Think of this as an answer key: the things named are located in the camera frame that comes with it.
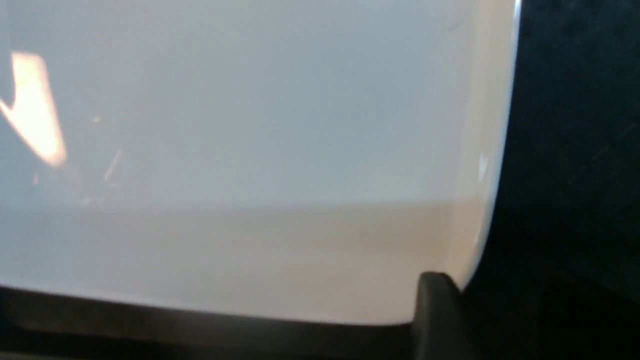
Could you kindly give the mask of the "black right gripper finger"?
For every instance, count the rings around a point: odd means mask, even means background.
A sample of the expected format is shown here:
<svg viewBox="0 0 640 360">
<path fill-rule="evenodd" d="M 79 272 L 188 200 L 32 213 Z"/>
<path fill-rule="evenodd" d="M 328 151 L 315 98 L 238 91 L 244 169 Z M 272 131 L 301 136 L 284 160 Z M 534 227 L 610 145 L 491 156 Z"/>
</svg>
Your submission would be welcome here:
<svg viewBox="0 0 640 360">
<path fill-rule="evenodd" d="M 479 360 L 462 292 L 442 272 L 420 275 L 411 324 L 413 360 Z"/>
</svg>

